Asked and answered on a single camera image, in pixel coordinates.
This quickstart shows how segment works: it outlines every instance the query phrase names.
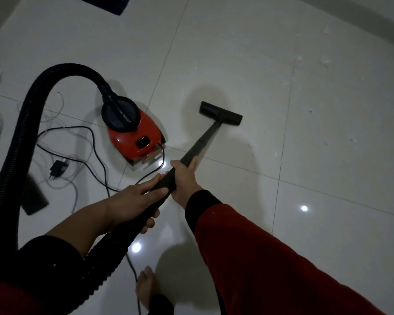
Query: left hand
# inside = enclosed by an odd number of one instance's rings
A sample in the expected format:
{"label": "left hand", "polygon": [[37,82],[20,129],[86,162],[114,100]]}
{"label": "left hand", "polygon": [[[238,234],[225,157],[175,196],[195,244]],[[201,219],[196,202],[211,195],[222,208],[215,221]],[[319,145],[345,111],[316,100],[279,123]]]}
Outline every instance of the left hand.
{"label": "left hand", "polygon": [[[163,175],[157,174],[153,179],[137,185],[129,185],[124,190],[115,195],[102,200],[105,207],[106,216],[109,219],[107,232],[112,230],[117,224],[134,219],[142,213],[148,206],[162,199],[167,193],[168,188],[151,190],[161,180]],[[154,218],[159,216],[157,210],[153,215]],[[155,226],[155,220],[150,218],[142,228],[141,233],[146,233],[148,228]]]}

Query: black mat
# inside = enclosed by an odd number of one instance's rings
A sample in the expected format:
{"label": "black mat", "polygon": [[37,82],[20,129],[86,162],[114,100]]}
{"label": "black mat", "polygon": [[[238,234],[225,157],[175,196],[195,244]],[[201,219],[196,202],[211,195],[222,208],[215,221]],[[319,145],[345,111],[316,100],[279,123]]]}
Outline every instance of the black mat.
{"label": "black mat", "polygon": [[121,15],[126,9],[130,0],[82,0],[88,2],[98,8],[111,12],[116,15]]}

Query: bare foot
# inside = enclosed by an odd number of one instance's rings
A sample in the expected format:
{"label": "bare foot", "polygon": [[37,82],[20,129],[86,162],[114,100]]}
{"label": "bare foot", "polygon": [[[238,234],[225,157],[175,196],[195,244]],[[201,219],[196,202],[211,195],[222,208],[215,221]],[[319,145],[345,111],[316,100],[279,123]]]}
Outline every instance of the bare foot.
{"label": "bare foot", "polygon": [[156,294],[156,291],[157,283],[155,274],[150,266],[147,266],[144,268],[144,271],[140,272],[136,283],[136,295],[147,310],[149,310],[150,301]]}

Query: vacuum lid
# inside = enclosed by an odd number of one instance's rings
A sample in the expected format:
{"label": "vacuum lid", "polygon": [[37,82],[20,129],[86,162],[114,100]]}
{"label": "vacuum lid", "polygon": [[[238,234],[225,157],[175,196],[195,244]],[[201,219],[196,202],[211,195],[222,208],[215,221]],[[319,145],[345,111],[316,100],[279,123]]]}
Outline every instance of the vacuum lid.
{"label": "vacuum lid", "polygon": [[136,131],[140,124],[140,109],[131,99],[118,96],[116,101],[105,102],[101,109],[102,119],[112,130],[119,133]]}

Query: white tile floor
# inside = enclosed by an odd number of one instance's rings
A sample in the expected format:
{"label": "white tile floor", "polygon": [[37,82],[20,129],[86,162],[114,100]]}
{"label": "white tile floor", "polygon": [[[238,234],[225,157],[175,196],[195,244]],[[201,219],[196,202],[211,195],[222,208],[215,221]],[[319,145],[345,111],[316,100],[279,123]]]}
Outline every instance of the white tile floor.
{"label": "white tile floor", "polygon": [[[0,31],[0,165],[32,81],[66,62],[96,69],[147,110],[167,137],[167,161],[210,125],[198,113],[201,100],[241,113],[241,126],[222,127],[206,152],[200,184],[394,314],[393,46],[298,0],[131,0],[120,17],[79,0],[22,0]],[[132,184],[157,166],[126,166],[86,80],[60,82],[44,120],[62,106],[57,92],[65,101],[61,115],[41,128],[88,124],[112,186]],[[90,139],[74,130],[50,132],[42,143],[87,159],[91,146],[75,134]],[[40,150],[33,159],[31,172],[44,181],[52,159]],[[102,177],[94,155],[89,162]],[[71,163],[65,175],[77,168]],[[77,208],[105,197],[85,169],[73,183]],[[76,189],[58,189],[65,184],[41,183],[50,205],[21,213],[21,245],[70,214]],[[156,269],[176,314],[218,314],[182,210],[169,200],[161,211],[156,227],[137,238],[136,268]],[[75,313],[136,314],[128,264]]]}

